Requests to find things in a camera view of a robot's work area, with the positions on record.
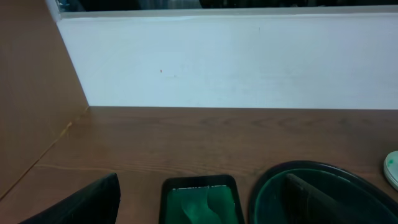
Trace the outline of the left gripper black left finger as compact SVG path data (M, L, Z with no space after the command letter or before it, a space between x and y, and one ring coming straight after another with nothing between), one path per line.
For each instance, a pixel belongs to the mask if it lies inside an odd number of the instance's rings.
M80 189L59 203L26 219L25 224L115 224L121 190L117 174L111 173Z

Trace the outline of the green sponge cloth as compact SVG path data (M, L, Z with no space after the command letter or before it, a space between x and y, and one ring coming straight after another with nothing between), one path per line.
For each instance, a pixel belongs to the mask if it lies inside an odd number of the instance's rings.
M192 224L221 224L221 218L208 205L208 187L181 190L181 207Z

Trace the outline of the white plate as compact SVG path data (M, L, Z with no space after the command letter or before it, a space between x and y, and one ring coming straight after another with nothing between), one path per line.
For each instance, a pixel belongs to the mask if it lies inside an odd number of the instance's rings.
M387 181L398 190L398 151L393 151L386 156L383 171Z

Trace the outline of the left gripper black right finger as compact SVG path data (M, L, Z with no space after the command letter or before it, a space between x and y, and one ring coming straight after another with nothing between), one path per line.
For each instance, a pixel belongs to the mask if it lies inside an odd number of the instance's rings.
M285 176L285 214L289 223L357 223L336 200L293 174Z

